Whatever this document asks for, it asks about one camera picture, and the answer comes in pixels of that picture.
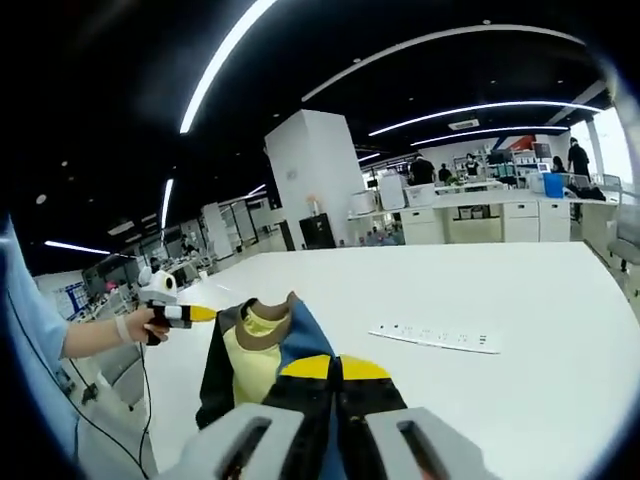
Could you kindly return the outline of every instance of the light blue sleeve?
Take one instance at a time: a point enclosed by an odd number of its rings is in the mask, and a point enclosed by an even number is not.
[[[40,351],[49,369],[57,370],[69,322],[65,321],[40,293],[33,277],[27,270],[20,244],[11,221],[3,235],[3,247],[7,253],[8,308],[19,322],[17,328],[24,329],[34,347]]]

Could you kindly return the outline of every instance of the yellow fabric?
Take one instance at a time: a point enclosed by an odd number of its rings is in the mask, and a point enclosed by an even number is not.
[[[271,333],[284,320],[265,320],[249,308],[243,325],[249,335],[261,337]],[[247,402],[260,403],[276,381],[276,372],[282,362],[280,345],[266,350],[245,350],[238,344],[236,328],[230,328],[222,337],[234,371],[234,403],[236,406]]]
[[[372,380],[376,378],[391,378],[382,367],[373,362],[348,355],[340,355],[342,363],[342,378],[344,380]]]
[[[301,358],[291,362],[280,373],[289,377],[326,379],[330,361],[329,355]]]
[[[264,337],[271,333],[278,325],[286,320],[286,317],[281,320],[265,320],[264,318],[256,315],[251,308],[247,309],[247,316],[244,319],[244,329],[249,335],[254,337]]]

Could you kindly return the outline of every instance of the blue fabric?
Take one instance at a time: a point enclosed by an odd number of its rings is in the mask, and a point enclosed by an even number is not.
[[[9,334],[35,403],[58,443],[71,458],[76,449],[75,430],[78,417],[69,400],[49,374],[55,373],[60,367],[60,354],[69,325],[38,291],[24,263],[11,222],[2,235],[0,245],[7,259],[7,290],[4,295],[8,310],[6,313]],[[29,344],[18,322],[24,327],[34,348]]]
[[[287,338],[280,345],[282,361],[278,374],[284,367],[300,358],[315,355],[329,355],[335,357],[333,349],[324,336],[316,319],[301,300],[295,300],[291,312],[291,330]],[[342,465],[342,457],[338,450],[338,419],[335,415],[335,405],[331,406],[329,420],[329,439],[327,451],[320,471],[321,480],[346,480],[347,476]]]

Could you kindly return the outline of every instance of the white table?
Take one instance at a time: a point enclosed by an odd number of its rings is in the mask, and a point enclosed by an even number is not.
[[[407,207],[397,208],[395,210],[380,210],[376,212],[365,213],[362,215],[352,215],[349,220],[357,220],[360,218],[379,217],[390,213],[413,212],[423,210],[425,208],[433,208],[439,210],[443,208],[465,207],[472,205],[496,205],[505,203],[520,202],[546,202],[546,203],[580,203],[580,204],[596,204],[596,205],[612,205],[618,203],[611,198],[607,198],[606,202],[600,200],[590,200],[585,198],[549,198],[541,193],[534,193],[528,189],[514,190],[488,190],[484,192],[464,192],[451,195],[438,195],[435,201],[426,207]]]
[[[458,190],[460,191],[464,191],[467,190],[469,188],[499,188],[502,189],[505,187],[505,184],[502,182],[499,182],[497,180],[487,180],[484,182],[467,182],[467,183],[463,183],[462,185],[445,185],[442,187],[435,187],[435,191],[436,193],[441,193],[441,192],[456,192]]]
[[[346,248],[252,257],[180,294],[225,308],[294,289],[335,352],[370,359],[406,403],[475,442],[503,479],[582,478],[623,426],[640,379],[640,329],[613,278],[579,243]],[[500,355],[369,335],[378,322],[498,330]],[[158,470],[196,434],[213,324],[147,349]]]

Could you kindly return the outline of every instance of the window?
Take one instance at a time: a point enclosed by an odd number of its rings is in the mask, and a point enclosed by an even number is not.
[[[624,130],[615,108],[593,117],[598,132],[604,173],[617,175],[623,182],[632,183],[631,159]]]

